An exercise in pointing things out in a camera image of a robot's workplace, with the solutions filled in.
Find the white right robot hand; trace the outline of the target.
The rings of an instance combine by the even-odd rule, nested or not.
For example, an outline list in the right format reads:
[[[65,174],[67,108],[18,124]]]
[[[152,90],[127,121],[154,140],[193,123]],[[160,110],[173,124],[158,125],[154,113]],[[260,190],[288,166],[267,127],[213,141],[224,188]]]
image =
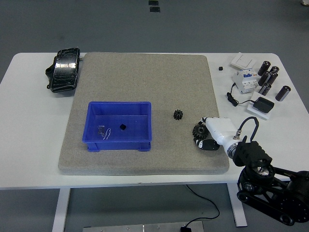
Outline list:
[[[218,150],[222,146],[228,155],[236,149],[240,133],[231,119],[225,117],[203,117],[192,131],[201,150]]]

